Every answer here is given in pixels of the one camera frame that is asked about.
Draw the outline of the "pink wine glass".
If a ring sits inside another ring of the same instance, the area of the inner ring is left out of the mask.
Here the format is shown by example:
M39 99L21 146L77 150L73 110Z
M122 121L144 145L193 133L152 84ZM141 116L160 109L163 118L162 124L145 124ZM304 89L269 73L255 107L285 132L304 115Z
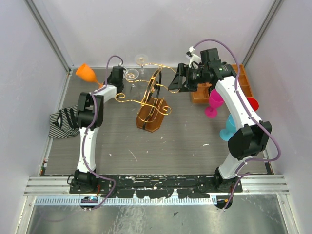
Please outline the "pink wine glass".
M205 109L205 115L208 118L215 118L218 115L218 108L224 104L222 96L216 89L210 92L209 106Z

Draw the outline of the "red wine glass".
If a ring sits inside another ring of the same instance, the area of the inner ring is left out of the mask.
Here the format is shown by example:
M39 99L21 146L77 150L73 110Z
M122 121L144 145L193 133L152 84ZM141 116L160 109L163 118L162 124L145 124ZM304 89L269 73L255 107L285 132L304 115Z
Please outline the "red wine glass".
M247 101L249 102L252 109L256 112L259 109L258 101L253 97L246 97Z

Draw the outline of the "clear wine glass back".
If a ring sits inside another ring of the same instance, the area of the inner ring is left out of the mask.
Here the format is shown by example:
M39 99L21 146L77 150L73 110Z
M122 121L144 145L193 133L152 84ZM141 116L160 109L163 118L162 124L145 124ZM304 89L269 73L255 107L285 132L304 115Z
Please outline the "clear wine glass back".
M141 75L145 74L144 65L147 64L148 56L145 54L138 54L135 56L135 62L138 66L140 66L139 72Z

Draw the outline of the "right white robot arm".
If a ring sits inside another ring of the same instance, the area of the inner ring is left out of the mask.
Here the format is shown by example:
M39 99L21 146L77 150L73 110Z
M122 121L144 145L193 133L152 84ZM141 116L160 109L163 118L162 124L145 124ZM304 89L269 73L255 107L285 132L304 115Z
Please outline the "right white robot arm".
M186 55L189 64L178 64L168 90L194 92L199 84L210 83L209 99L213 99L214 91L221 96L236 127L236 132L228 141L229 154L213 176L215 189L225 192L237 182L243 164L265 149L272 125L268 121L263 122L255 113L239 85L240 69L222 62L217 48L201 51L197 56L192 46Z

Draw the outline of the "blue wine glass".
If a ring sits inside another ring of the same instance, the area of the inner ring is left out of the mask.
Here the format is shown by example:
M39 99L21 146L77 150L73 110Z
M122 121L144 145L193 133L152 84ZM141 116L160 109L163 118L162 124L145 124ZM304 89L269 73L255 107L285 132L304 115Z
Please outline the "blue wine glass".
M228 119L226 120L226 128L222 129L219 135L223 141L229 141L229 139L234 135L235 132L236 126L233 116L229 115Z

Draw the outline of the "gold wire wine glass rack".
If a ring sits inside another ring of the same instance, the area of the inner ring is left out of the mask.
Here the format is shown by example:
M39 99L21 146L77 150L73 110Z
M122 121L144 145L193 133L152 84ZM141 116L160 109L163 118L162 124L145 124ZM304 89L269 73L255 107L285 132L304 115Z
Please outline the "gold wire wine glass rack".
M147 83L143 97L140 100L127 99L124 93L118 93L115 96L115 100L119 103L132 102L139 104L140 109L137 112L136 126L139 129L153 133L160 128L164 117L172 111L165 99L159 97L161 88L168 89L168 87L162 84L162 69L170 69L173 72L175 70L172 67L156 63L147 63L144 66L148 65L157 67L149 80L137 78L134 82L134 84L138 82Z

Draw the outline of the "striped black white cloth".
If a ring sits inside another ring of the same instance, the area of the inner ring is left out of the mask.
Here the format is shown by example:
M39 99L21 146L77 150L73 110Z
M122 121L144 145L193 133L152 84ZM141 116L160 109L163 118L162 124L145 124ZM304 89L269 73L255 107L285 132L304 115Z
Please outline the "striped black white cloth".
M49 137L54 139L66 139L79 134L79 126L76 119L77 105L60 109L49 116Z

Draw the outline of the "clear wine glass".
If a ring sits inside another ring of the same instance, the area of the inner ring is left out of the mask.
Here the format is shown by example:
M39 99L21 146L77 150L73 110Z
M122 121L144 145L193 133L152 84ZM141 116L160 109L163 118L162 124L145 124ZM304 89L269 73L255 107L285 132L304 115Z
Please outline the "clear wine glass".
M148 56L145 54L138 54L135 56L135 62L138 66L140 66L139 72L141 75L145 74L144 65L147 64Z
M131 83L132 89L135 87L134 82L137 80L139 72L137 69L126 69L123 76L128 83Z

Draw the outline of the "clear wine glass front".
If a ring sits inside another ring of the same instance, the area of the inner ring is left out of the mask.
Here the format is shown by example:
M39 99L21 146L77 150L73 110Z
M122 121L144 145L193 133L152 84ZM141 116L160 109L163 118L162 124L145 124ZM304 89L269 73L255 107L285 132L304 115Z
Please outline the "clear wine glass front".
M126 69L123 76L128 83L131 83L132 89L135 87L134 82L137 80L139 72L137 69Z

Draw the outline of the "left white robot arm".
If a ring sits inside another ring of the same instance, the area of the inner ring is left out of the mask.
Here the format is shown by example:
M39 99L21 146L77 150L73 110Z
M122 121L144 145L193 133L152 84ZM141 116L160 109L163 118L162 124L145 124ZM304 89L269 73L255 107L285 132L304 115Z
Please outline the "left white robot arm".
M79 95L76 121L80 133L79 160L71 180L72 191L93 193L98 189L96 174L96 140L104 119L104 103L122 91L124 68L114 66L107 80L99 88Z

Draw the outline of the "orange wine glass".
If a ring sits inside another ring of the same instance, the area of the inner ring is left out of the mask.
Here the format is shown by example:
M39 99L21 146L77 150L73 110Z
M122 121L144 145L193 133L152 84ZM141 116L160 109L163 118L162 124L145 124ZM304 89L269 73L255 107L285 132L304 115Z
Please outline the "orange wine glass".
M95 72L86 64L83 63L76 71L76 76L86 82L96 83L99 88L103 87L103 83L100 83L97 79Z

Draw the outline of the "wooden compartment tray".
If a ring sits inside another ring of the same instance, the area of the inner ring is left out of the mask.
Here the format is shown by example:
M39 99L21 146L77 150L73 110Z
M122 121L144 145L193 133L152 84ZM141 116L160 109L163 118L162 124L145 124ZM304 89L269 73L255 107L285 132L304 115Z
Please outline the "wooden compartment tray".
M254 97L247 78L247 75L242 64L239 65L240 75L238 78L239 85L246 97ZM193 104L208 104L209 91L211 90L210 83L201 83L197 85L197 91L191 92L191 101Z

